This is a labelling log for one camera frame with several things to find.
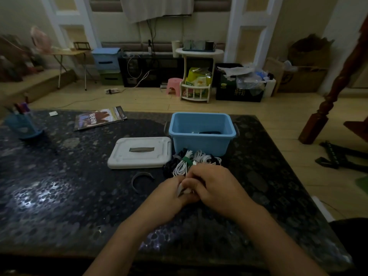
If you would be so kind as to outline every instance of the white cylinder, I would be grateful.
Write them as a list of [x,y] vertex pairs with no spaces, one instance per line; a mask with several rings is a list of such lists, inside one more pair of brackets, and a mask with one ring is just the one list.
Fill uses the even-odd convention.
[[172,56],[175,57],[175,58],[179,57],[179,54],[177,54],[176,49],[178,49],[180,47],[180,41],[179,40],[173,40],[171,42],[171,47],[172,47],[172,53],[173,53]]

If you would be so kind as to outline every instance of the person's left hand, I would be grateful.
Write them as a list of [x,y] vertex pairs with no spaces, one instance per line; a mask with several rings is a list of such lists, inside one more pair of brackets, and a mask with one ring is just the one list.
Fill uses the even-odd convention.
[[195,193],[177,197],[178,185],[184,178],[179,175],[163,181],[136,210],[134,215],[145,221],[148,232],[171,221],[183,206],[200,200]]

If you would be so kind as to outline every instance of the person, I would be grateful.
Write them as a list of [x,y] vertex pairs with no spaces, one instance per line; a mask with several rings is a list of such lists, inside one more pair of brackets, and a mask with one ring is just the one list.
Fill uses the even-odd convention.
[[[177,197],[180,183],[194,192]],[[199,200],[239,225],[260,252],[271,275],[327,275],[268,211],[248,196],[227,168],[202,163],[191,166],[186,177],[176,176],[159,184],[120,224],[84,276],[127,275],[147,235],[172,220],[185,205]]]

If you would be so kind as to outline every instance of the magazine cover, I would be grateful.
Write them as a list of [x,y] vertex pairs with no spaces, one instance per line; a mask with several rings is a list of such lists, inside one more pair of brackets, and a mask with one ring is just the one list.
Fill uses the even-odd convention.
[[127,117],[125,116],[121,106],[82,113],[76,116],[76,125],[74,126],[74,130],[79,131],[92,127],[107,125],[110,123],[123,121],[126,118]]

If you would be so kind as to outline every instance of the pink stool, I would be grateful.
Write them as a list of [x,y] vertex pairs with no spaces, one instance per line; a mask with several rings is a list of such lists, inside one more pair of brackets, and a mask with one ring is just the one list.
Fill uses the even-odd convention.
[[168,87],[166,88],[166,94],[169,94],[171,88],[174,88],[176,96],[180,97],[180,83],[182,82],[182,80],[182,78],[169,78]]

